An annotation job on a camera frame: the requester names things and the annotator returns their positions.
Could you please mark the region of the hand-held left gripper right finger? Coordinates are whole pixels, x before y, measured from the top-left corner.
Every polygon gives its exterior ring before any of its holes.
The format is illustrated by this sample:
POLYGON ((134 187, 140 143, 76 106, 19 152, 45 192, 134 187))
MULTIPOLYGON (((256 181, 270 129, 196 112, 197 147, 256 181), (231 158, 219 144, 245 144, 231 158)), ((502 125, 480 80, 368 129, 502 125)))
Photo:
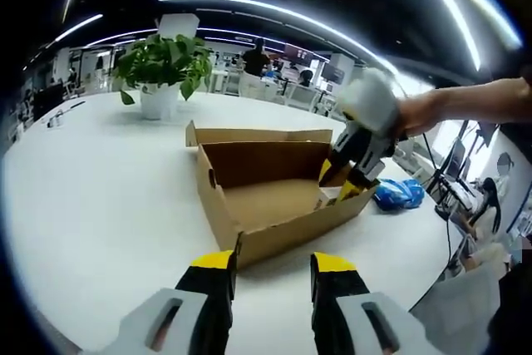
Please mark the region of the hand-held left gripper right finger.
POLYGON ((356 266, 315 252, 310 259, 312 330, 319 354, 438 354, 423 325, 384 293, 372 293, 356 266))

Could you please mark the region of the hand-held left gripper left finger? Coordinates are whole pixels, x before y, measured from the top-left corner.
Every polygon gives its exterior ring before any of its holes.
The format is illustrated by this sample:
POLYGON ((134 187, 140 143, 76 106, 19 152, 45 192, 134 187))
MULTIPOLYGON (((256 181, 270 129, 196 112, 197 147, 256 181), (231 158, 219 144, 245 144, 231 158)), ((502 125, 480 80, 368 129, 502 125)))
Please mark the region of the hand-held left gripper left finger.
POLYGON ((223 354, 233 324, 237 254, 202 255, 174 288, 128 313, 107 354, 223 354))

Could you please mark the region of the person's right hand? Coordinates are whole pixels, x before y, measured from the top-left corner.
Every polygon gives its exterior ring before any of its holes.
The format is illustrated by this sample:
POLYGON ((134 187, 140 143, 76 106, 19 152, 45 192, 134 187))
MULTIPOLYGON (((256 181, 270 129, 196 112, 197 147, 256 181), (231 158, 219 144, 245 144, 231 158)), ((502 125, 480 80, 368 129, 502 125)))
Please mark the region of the person's right hand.
POLYGON ((446 94, 443 90, 405 97, 398 102, 399 115, 394 126, 396 136, 418 136, 443 121, 446 94))

